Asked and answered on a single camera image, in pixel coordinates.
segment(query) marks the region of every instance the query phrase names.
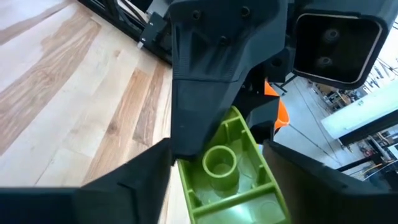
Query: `concrete floor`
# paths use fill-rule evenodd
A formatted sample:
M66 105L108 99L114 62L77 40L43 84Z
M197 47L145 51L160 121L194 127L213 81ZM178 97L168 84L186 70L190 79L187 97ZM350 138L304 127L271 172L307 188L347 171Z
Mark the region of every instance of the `concrete floor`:
M282 101L289 112L291 125L282 128L276 134L276 142L334 169L364 157L355 144L351 146L352 152L342 149L339 142L332 139L323 128L321 120L328 116L328 112L325 110L326 104L312 90L306 79L297 77L286 85L285 89L288 93L282 97ZM347 173L362 168L363 166L357 167L348 170Z

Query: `orange part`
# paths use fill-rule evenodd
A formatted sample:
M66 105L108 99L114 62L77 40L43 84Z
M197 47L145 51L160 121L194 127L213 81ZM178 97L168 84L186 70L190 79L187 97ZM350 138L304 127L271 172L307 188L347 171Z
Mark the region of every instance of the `orange part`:
M269 96L279 96L279 94L269 85L268 82L265 82L264 84L264 94ZM274 129L278 130L281 127L288 126L289 123L290 118L287 109L282 100L279 99L278 118L275 122Z

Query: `green plastic part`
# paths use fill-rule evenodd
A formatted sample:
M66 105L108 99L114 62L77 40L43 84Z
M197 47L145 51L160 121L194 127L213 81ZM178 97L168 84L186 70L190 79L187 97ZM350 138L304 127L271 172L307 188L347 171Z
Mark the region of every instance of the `green plastic part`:
M277 182L235 107L206 148L196 161L178 161L192 224L290 223Z

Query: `wood grain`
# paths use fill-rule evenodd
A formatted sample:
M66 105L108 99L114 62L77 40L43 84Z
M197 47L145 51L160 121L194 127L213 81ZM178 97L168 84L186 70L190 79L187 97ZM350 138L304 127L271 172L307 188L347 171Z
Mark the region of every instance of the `wood grain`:
M172 69L136 45L76 0L0 1L0 186L81 186L170 136ZM159 223L187 217L173 167Z
M140 112L137 126L132 137L137 142L147 146L152 145L157 115L157 104L159 101L160 89L162 88L165 71L165 65L163 63L158 63L150 83L151 88L149 88L148 94L145 98L145 103Z
M5 29L0 30L0 45L3 45L9 42L11 39L17 37L19 34L29 30L30 28L36 26L38 23L42 22L44 19L52 16L57 13L64 7L68 6L71 2L64 1L60 2L48 9L46 9L43 13L26 19L24 21L20 21L13 26L7 27Z
M0 154L71 77L98 34L97 23L85 21L82 26L75 22L77 17L66 21L65 29L46 38L45 53L39 62L0 93Z
M138 114L144 104L143 97L137 96L146 94L150 78L148 74L139 69L132 74L93 162L91 162L85 182L90 182L111 172L121 163L121 155L132 138Z

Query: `wooden floor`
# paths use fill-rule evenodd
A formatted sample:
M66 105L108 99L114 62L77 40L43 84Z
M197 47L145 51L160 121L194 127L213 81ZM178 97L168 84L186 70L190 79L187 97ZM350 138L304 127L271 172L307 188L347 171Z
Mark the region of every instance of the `wooden floor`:
M0 185L81 186L169 136L171 68L74 0L0 1ZM189 223L174 167L160 223Z

